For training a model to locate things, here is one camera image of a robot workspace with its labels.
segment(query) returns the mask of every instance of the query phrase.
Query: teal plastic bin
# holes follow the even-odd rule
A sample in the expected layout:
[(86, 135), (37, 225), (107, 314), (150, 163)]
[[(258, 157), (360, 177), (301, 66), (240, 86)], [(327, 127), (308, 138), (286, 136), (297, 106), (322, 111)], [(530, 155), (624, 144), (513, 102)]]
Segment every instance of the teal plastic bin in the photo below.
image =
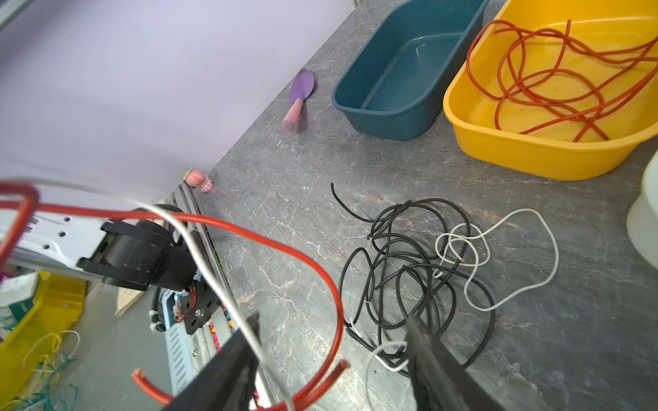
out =
[(411, 0), (375, 32), (334, 90), (360, 133), (409, 140), (428, 129), (482, 29), (488, 0)]

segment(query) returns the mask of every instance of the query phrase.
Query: tangled black wire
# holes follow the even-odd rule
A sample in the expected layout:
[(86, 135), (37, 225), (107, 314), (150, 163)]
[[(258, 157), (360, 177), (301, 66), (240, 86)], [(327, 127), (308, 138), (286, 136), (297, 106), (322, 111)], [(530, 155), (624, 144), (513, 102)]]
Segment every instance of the tangled black wire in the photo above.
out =
[[(466, 236), (470, 237), (471, 225), (466, 213), (464, 213), (464, 211), (459, 206), (457, 206), (455, 203), (452, 203), (451, 201), (444, 199), (425, 199), (419, 201), (407, 201), (406, 203), (403, 204), (396, 204), (389, 206), (385, 208), (381, 213), (379, 213), (379, 215), (376, 218), (369, 219), (369, 218), (363, 218), (358, 214), (354, 213), (338, 198), (338, 196), (336, 195), (336, 190), (334, 189), (334, 182), (331, 183), (331, 192), (334, 195), (334, 198), (336, 199), (338, 204), (340, 204), (345, 209), (345, 211), (350, 213), (350, 215), (352, 215), (355, 218), (358, 218), (363, 222), (372, 223), (370, 227), (370, 233), (368, 235), (368, 239), (370, 239), (372, 246), (377, 251), (377, 254), (374, 257), (374, 259), (370, 259), (370, 255), (368, 254), (368, 251), (365, 248), (359, 247), (358, 249), (354, 250), (352, 254), (349, 256), (349, 258), (347, 259), (347, 262), (345, 262), (343, 271), (340, 274), (340, 280), (338, 282), (338, 292), (342, 297), (343, 281), (345, 279), (345, 274), (347, 273), (347, 269), (349, 268), (349, 265), (352, 263), (352, 260), (357, 256), (357, 254), (363, 253), (365, 255), (370, 271), (368, 273), (368, 277), (366, 278), (366, 283), (365, 286), (363, 287), (363, 294), (361, 295), (361, 300), (359, 301), (359, 306), (357, 307), (357, 313), (354, 316), (354, 319), (352, 320), (351, 323), (345, 320), (345, 327), (347, 334), (350, 337), (352, 337), (354, 340), (362, 344), (364, 347), (366, 347), (369, 351), (373, 351), (375, 348), (377, 348), (379, 345), (382, 344), (383, 330), (393, 330), (393, 329), (401, 328), (407, 323), (407, 318), (410, 315), (417, 316), (419, 318), (423, 313), (425, 313), (426, 323), (427, 326), (430, 328), (430, 330), (435, 331), (439, 335), (443, 334), (443, 332), (445, 332), (446, 329), (450, 326), (450, 323), (452, 322), (455, 316), (455, 311), (457, 309), (457, 294), (455, 292), (454, 286), (450, 284), (449, 280), (452, 277), (452, 275), (468, 279), (468, 275), (457, 271), (457, 268), (459, 267), (460, 259), (462, 259), (464, 257), (464, 254), (466, 253), (467, 245), (464, 244), (462, 246), (461, 250), (459, 251), (459, 258), (456, 260), (454, 265), (452, 265), (452, 267), (445, 267), (439, 264), (434, 264), (432, 261), (439, 259), (439, 256), (428, 254), (425, 251), (425, 249), (420, 244), (418, 244), (414, 239), (400, 233), (394, 233), (393, 222), (397, 217), (400, 216), (400, 214), (402, 214), (406, 210), (409, 210), (412, 207), (421, 208), (423, 210), (427, 210), (431, 212), (434, 216), (436, 216), (436, 218), (438, 218), (438, 220), (441, 222), (441, 225), (443, 227), (443, 232), (448, 232), (445, 219), (443, 218), (443, 216), (438, 210), (432, 207), (433, 205), (432, 203), (443, 203), (447, 206), (450, 206), (451, 208), (453, 208), (455, 211), (459, 213), (461, 218), (464, 220), (466, 226)], [(376, 242), (376, 240), (378, 239), (386, 239), (386, 242), (383, 245), (379, 246), (377, 245)], [(395, 244), (398, 245), (406, 244), (408, 246), (411, 246), (416, 251), (416, 253), (409, 251), (390, 251), (391, 246)], [(448, 238), (444, 237), (440, 249), (441, 254), (445, 254), (445, 248), (447, 244), (448, 244)], [(394, 259), (394, 258), (398, 260), (402, 260), (406, 262), (406, 264), (402, 265), (399, 269), (397, 269), (394, 272), (387, 273), (386, 267), (388, 265), (389, 259)], [(377, 269), (380, 269), (379, 283), (375, 284), (376, 283), (375, 272)], [(434, 278), (434, 273), (437, 270), (444, 272), (444, 274), (441, 275), (440, 279)], [(420, 285), (420, 288), (422, 290), (422, 297), (418, 300), (418, 302), (414, 305), (414, 307), (409, 312), (407, 312), (407, 309), (403, 304), (402, 295), (400, 293), (400, 281), (402, 275), (405, 273), (408, 274), (411, 278), (413, 278)], [(397, 297), (397, 303), (399, 305), (400, 311), (402, 312), (403, 319), (402, 321), (396, 324), (389, 324), (384, 320), (384, 285), (393, 279), (395, 280), (395, 294)], [(494, 305), (494, 299), (492, 298), (489, 291), (484, 287), (484, 285), (482, 285), (482, 283), (480, 283), (477, 279), (472, 279), (471, 282), (484, 292), (487, 299), (489, 300), (490, 306)], [(441, 320), (439, 317), (438, 303), (436, 300), (436, 293), (443, 286), (446, 286), (450, 290), (452, 300), (450, 305), (450, 311), (447, 315), (447, 318), (441, 324)], [(376, 311), (373, 310), (373, 308), (371, 307), (371, 302), (373, 301), (373, 296), (375, 291), (379, 291), (378, 301), (377, 301), (378, 304), (375, 309)], [(372, 341), (370, 342), (365, 341), (353, 329), (353, 326), (357, 323), (357, 320), (361, 315), (361, 310), (363, 309), (364, 304), (366, 306), (366, 311), (368, 312), (370, 319), (377, 325), (377, 339), (378, 339), (377, 345), (375, 345)], [(492, 310), (490, 311), (489, 326), (487, 327), (487, 330), (482, 340), (480, 341), (480, 344), (478, 344), (473, 354), (463, 364), (464, 368), (469, 367), (480, 356), (480, 354), (482, 354), (484, 347), (489, 342), (492, 336), (492, 332), (494, 331), (493, 329), (494, 322), (495, 322), (495, 310)], [(386, 362), (390, 367), (397, 367), (407, 359), (407, 353), (404, 347), (401, 347), (395, 353), (392, 354), (382, 351), (378, 354), (378, 356), (384, 362)], [(399, 370), (398, 372), (406, 377), (409, 377), (409, 373), (405, 370)]]

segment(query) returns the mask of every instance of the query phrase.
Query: white cylindrical container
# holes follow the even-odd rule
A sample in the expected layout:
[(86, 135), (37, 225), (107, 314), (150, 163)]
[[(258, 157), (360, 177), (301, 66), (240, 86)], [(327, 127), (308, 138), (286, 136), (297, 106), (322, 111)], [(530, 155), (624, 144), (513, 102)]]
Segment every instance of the white cylindrical container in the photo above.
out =
[(658, 154), (644, 172), (642, 192), (628, 211), (626, 228), (640, 255), (658, 268)]

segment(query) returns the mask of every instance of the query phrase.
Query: yellow bin with string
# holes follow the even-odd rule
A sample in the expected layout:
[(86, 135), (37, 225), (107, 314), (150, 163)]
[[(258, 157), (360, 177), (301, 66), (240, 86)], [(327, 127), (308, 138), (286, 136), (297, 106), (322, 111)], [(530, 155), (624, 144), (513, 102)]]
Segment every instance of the yellow bin with string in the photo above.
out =
[[(658, 36), (657, 0), (554, 0), (543, 3), (508, 0), (496, 18), (528, 30), (555, 28), (561, 32), (571, 19), (570, 36), (595, 51), (627, 49)], [(471, 68), (475, 78), (490, 93), (502, 95), (497, 82), (498, 65), (518, 36), (514, 33), (494, 34), (496, 28), (502, 26), (490, 27), (474, 48)], [(523, 72), (531, 74), (553, 67), (562, 41), (535, 37), (527, 44)], [(624, 57), (637, 55), (639, 53), (631, 53)], [(658, 45), (647, 56), (658, 57)], [(518, 67), (520, 51), (513, 53), (513, 61)], [(619, 71), (617, 67), (577, 55), (569, 49), (560, 67), (583, 74), (595, 85)], [(620, 95), (655, 67), (655, 62), (641, 62), (601, 90), (605, 100)], [(502, 74), (506, 86), (514, 83), (507, 67)], [(473, 85), (465, 66), (448, 87), (443, 109), (455, 128), (460, 148), (474, 158), (556, 180), (586, 180), (614, 169), (639, 143), (658, 134), (657, 79), (658, 75), (619, 111), (596, 122), (610, 137), (609, 141), (588, 130), (581, 142), (573, 143), (583, 125), (569, 121), (537, 130), (532, 135), (519, 134), (556, 117), (541, 107), (509, 101), (501, 106), (500, 126), (505, 131), (497, 130), (494, 125), (497, 101)], [(590, 89), (568, 76), (554, 76), (534, 90), (554, 99), (568, 99)], [(595, 97), (590, 97), (574, 103), (573, 107), (584, 110), (596, 105)]]
[[(46, 334), (70, 329), (78, 321), (84, 307), (87, 282), (39, 272), (39, 282), (34, 305), (18, 323), (9, 338), (0, 345), (0, 409), (11, 401), (33, 372), (22, 366), (23, 358), (38, 339)], [(45, 339), (30, 355), (27, 368), (37, 368), (40, 355), (50, 354), (52, 340)]]

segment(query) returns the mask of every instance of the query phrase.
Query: purple spoon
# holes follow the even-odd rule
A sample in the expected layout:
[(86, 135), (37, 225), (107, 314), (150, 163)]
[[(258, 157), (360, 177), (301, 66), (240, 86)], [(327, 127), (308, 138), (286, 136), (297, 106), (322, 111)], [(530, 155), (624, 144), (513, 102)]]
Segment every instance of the purple spoon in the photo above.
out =
[(295, 128), (299, 120), (299, 113), (301, 113), (301, 106), (304, 104), (304, 100), (313, 92), (314, 86), (315, 77), (313, 77), (313, 73), (302, 68), (290, 88), (290, 102), (293, 105), (281, 123), (281, 127), (287, 132), (290, 133)]

